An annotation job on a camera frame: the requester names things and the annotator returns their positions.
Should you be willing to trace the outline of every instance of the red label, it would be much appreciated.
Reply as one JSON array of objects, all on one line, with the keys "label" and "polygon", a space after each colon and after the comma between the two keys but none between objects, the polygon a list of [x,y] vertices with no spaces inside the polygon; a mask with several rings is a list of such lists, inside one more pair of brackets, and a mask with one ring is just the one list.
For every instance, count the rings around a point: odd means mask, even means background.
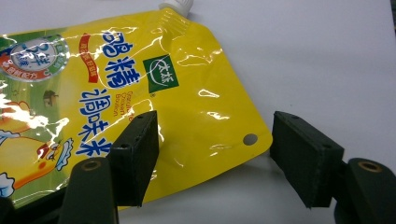
[{"label": "red label", "polygon": [[88,42],[90,42],[90,35],[84,34],[79,40],[79,56],[85,63],[88,69],[88,82],[98,82],[98,69],[95,61],[91,57],[90,51],[88,50]]}]

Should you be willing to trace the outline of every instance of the brand logo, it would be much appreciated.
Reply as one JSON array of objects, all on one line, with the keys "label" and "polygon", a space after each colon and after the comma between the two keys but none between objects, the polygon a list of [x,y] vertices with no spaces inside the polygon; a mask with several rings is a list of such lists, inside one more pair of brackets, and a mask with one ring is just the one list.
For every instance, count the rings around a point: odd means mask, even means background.
[{"label": "brand logo", "polygon": [[68,47],[60,35],[45,36],[0,52],[0,72],[19,81],[42,81],[67,64]]},{"label": "brand logo", "polygon": [[147,59],[143,64],[148,75],[149,93],[178,86],[175,68],[169,55]]}]

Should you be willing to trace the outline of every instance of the glossy yellow plastic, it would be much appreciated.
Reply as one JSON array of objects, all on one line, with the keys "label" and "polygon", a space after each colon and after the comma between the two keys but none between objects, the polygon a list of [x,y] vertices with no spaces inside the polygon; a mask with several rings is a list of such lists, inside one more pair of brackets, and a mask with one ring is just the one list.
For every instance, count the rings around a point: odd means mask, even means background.
[{"label": "glossy yellow plastic", "polygon": [[0,38],[0,189],[17,206],[104,157],[157,110],[160,156],[145,202],[259,154],[272,136],[204,26],[169,8]]}]

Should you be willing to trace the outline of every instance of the white spout cap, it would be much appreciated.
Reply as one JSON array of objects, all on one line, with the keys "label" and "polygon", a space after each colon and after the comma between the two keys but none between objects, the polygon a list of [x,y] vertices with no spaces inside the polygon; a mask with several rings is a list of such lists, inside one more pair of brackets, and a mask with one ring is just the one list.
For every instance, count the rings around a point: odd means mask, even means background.
[{"label": "white spout cap", "polygon": [[170,7],[178,14],[187,18],[193,2],[193,0],[164,0],[163,3],[160,4],[160,9]]}]

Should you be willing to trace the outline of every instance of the chicken illustration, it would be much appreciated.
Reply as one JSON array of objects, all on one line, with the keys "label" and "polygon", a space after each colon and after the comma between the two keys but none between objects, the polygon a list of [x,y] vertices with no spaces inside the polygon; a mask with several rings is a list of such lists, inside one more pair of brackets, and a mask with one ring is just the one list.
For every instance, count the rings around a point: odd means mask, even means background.
[{"label": "chicken illustration", "polygon": [[26,119],[15,119],[15,113],[29,113],[25,102],[9,102],[2,106],[0,120],[0,196],[8,197],[15,189],[48,174],[61,171],[67,164],[73,140],[55,143],[41,142],[21,136],[32,124]]}]

